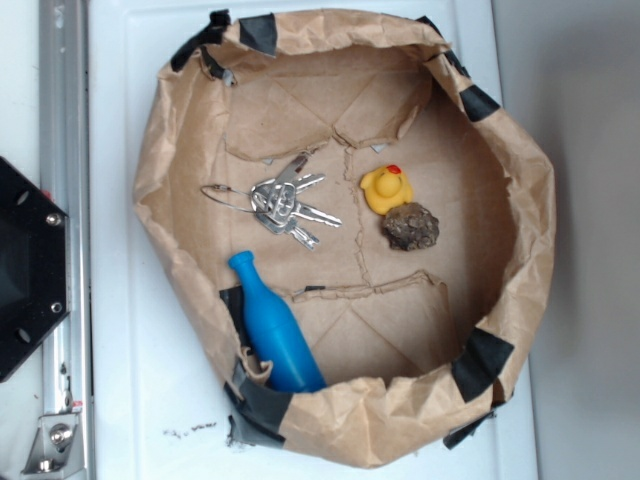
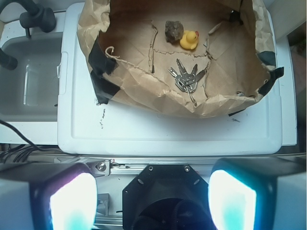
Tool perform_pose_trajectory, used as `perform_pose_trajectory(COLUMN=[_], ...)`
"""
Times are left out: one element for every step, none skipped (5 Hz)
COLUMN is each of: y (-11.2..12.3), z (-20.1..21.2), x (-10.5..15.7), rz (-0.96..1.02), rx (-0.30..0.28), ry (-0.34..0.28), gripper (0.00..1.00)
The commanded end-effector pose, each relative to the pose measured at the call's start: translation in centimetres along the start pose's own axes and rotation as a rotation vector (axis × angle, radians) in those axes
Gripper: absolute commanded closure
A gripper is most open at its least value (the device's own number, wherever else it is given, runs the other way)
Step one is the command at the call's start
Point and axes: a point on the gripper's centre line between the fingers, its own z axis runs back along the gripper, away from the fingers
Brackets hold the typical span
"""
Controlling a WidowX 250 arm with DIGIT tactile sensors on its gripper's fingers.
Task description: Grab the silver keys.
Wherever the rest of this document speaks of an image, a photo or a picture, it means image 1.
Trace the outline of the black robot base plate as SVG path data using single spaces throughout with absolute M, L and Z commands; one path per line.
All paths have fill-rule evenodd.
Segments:
M 67 214 L 1 160 L 1 380 L 68 314 Z

